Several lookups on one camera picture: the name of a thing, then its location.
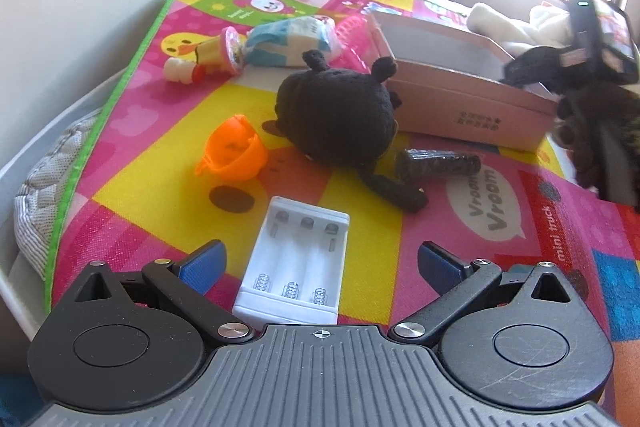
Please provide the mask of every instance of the cartoon bunny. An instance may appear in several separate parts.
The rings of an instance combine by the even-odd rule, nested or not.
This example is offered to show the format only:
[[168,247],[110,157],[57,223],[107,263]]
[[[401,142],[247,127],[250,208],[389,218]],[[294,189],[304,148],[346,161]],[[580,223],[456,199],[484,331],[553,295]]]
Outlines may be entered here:
[[251,6],[256,10],[266,13],[284,13],[291,14],[296,11],[286,6],[281,0],[234,0],[234,4],[240,8]]

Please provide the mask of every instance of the black stuffed toy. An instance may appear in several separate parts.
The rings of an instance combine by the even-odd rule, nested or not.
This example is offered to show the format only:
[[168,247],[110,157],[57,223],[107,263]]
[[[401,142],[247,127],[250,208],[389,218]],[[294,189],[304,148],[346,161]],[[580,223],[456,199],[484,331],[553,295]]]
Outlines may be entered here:
[[379,58],[371,74],[362,74],[329,68],[318,50],[302,58],[311,69],[290,74],[278,90],[278,129],[312,160],[357,169],[369,188],[403,210],[424,207],[420,189],[374,174],[397,131],[394,110],[401,101],[382,85],[397,71],[394,60]]

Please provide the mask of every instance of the blue square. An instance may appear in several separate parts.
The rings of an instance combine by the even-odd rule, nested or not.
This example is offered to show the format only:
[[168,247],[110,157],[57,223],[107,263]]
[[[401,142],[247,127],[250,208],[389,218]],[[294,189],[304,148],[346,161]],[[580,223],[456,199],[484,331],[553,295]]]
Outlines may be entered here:
[[593,250],[612,341],[640,339],[640,273],[633,259]]

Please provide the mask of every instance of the play mat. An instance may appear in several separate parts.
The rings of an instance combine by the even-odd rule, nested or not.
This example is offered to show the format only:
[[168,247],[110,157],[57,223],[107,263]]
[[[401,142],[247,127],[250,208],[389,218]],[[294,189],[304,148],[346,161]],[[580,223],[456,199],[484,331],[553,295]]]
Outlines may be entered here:
[[[422,241],[504,269],[557,263],[614,343],[616,365],[604,406],[626,427],[640,425],[634,412],[640,397],[640,217],[563,180],[548,142],[537,154],[525,154],[399,134],[395,150],[473,151],[482,158],[476,176],[425,181],[430,204],[403,215],[355,172],[318,166],[263,126],[275,118],[275,92],[287,70],[248,68],[239,78],[191,85],[162,77],[167,57],[190,58],[194,44],[224,26],[245,34],[286,17],[340,20],[368,9],[465,27],[463,15],[425,0],[168,0],[66,188],[47,266],[47,309],[88,261],[104,259],[115,271],[132,271],[159,257],[180,259],[216,238],[226,244],[228,266],[207,296],[230,310],[268,203],[279,195],[351,217],[340,323],[386,327],[434,299],[417,271]],[[229,201],[210,197],[223,182],[193,172],[209,134],[234,114],[247,116],[270,156],[256,179],[231,184],[239,206],[229,212]],[[473,113],[460,118],[484,124]],[[393,150],[379,168],[391,174],[392,165]]]

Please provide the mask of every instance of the orange toy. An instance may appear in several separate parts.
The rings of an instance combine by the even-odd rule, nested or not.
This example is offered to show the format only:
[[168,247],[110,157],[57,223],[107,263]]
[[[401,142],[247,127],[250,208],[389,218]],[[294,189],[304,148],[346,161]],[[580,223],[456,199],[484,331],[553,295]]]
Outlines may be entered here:
[[255,178],[267,163],[267,148],[244,114],[236,114],[211,133],[196,175],[205,169],[229,182]]

